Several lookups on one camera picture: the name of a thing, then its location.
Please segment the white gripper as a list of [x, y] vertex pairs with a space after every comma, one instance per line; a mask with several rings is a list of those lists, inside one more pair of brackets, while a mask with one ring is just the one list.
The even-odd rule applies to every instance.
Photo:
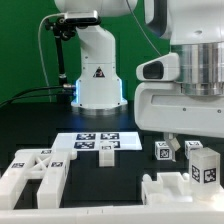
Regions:
[[165, 132], [176, 161], [176, 134], [224, 138], [224, 96], [186, 96], [176, 83], [143, 82], [135, 92], [135, 122], [141, 130]]

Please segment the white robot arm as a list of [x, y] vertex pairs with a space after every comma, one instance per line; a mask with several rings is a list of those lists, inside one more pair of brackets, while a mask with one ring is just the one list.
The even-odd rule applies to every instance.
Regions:
[[[82, 73], [72, 106], [112, 112], [127, 104], [116, 75], [115, 39], [102, 17], [132, 12], [138, 0], [54, 0], [81, 42]], [[224, 138], [224, 0], [144, 0], [147, 27], [170, 52], [139, 65], [135, 122], [172, 149], [178, 134]]]

